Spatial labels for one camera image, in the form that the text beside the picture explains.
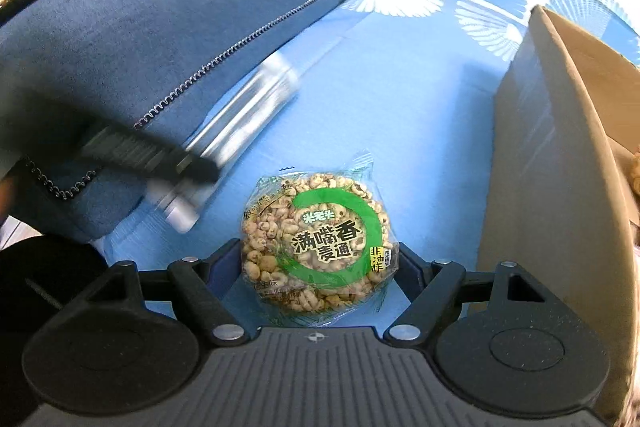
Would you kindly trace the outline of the blue fabric sofa cushion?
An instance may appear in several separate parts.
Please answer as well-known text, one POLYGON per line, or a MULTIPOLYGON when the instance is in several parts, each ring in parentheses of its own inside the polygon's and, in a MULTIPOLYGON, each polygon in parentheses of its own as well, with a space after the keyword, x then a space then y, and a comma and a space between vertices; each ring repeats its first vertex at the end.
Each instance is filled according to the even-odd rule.
POLYGON ((182 143, 244 75, 343 0, 37 0, 1 29, 1 88, 182 143))

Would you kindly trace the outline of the round puffed grain cake pack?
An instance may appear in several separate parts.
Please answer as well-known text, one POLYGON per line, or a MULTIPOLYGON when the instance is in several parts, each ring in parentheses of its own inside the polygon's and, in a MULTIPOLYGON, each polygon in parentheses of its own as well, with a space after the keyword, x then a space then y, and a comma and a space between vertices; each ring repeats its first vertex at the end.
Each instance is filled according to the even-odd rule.
POLYGON ((399 243, 372 173, 362 153, 341 169, 258 180, 243 211, 241 270, 271 324, 330 325, 385 297, 399 243))

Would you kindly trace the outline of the peanut snack bag red label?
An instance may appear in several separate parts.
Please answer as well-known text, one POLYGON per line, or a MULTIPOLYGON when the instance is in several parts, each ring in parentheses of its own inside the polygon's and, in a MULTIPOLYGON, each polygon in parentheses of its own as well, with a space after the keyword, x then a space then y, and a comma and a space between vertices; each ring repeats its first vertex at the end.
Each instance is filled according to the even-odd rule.
POLYGON ((640 152, 637 150, 632 156, 631 166, 628 173, 628 181, 634 194, 640 196, 640 152))

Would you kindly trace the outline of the brown cardboard box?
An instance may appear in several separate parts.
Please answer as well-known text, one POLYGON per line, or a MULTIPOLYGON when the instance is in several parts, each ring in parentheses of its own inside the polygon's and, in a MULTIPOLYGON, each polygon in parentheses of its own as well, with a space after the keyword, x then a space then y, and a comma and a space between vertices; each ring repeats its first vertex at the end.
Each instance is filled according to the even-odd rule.
POLYGON ((494 102, 494 153, 477 264, 510 259, 592 327, 611 372, 596 404, 639 421, 639 71, 536 6, 494 102))

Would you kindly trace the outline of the grey silver stick packet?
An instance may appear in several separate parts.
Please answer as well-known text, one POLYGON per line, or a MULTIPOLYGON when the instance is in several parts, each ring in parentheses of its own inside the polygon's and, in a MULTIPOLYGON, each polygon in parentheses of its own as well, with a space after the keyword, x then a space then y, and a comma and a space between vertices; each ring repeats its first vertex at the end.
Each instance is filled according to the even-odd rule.
POLYGON ((236 161, 293 100, 298 89, 298 76, 284 56, 279 52, 268 56, 186 146, 189 152, 217 165, 218 179, 206 183, 182 181, 176 185, 151 181, 146 199, 164 214, 177 232, 189 232, 236 161))

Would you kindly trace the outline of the blue white patterned sofa cover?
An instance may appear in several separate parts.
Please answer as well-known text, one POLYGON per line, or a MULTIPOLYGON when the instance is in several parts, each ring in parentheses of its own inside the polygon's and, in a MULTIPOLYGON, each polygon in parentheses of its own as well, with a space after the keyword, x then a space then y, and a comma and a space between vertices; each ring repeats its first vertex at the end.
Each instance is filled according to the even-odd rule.
POLYGON ((347 0, 283 49, 296 99, 241 157, 186 233, 141 204, 100 249, 163 269, 237 236, 256 182, 283 168, 372 162, 397 238, 426 259, 476 263, 494 96, 537 5, 639 58, 639 0, 347 0))

